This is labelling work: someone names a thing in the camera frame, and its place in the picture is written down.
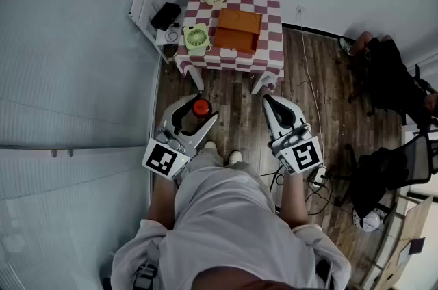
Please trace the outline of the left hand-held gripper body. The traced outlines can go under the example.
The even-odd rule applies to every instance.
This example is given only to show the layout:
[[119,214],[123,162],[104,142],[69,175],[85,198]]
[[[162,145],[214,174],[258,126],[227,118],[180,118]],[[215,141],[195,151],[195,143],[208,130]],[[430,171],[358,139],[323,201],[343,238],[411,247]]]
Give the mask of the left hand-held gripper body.
[[142,166],[170,181],[175,180],[197,154],[195,147],[166,127],[157,128],[149,139]]

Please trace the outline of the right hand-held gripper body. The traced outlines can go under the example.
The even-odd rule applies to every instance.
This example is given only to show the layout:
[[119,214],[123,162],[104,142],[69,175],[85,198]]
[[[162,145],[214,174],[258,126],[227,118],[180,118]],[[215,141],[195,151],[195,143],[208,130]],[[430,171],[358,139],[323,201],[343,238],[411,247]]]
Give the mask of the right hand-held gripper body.
[[312,136],[309,123],[271,140],[268,147],[290,175],[323,166],[320,143],[317,136]]

